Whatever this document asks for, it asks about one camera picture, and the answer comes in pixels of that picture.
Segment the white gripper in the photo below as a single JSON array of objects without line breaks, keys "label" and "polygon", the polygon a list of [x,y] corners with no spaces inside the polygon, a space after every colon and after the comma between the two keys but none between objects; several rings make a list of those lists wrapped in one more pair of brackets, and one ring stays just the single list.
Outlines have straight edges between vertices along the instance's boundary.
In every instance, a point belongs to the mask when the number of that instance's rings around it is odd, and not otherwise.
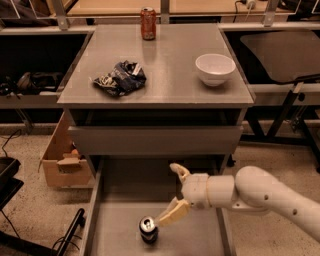
[{"label": "white gripper", "polygon": [[198,210],[210,207],[207,195],[208,174],[190,174],[187,168],[178,163],[171,163],[169,167],[182,183],[181,192],[184,199],[179,200],[174,197],[171,200],[168,207],[155,218],[158,227],[168,226],[181,220],[189,213],[190,206]]}]

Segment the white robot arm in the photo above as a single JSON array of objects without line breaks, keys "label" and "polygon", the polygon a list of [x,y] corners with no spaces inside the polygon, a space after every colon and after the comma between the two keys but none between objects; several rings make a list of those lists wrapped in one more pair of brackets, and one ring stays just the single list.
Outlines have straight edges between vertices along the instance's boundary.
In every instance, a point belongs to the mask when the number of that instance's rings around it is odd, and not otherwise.
[{"label": "white robot arm", "polygon": [[245,166],[234,176],[192,174],[177,163],[172,163],[170,169],[179,177],[182,198],[172,199],[167,209],[155,218],[158,226],[182,219],[190,209],[215,207],[262,215],[273,211],[320,241],[320,204],[259,167]]}]

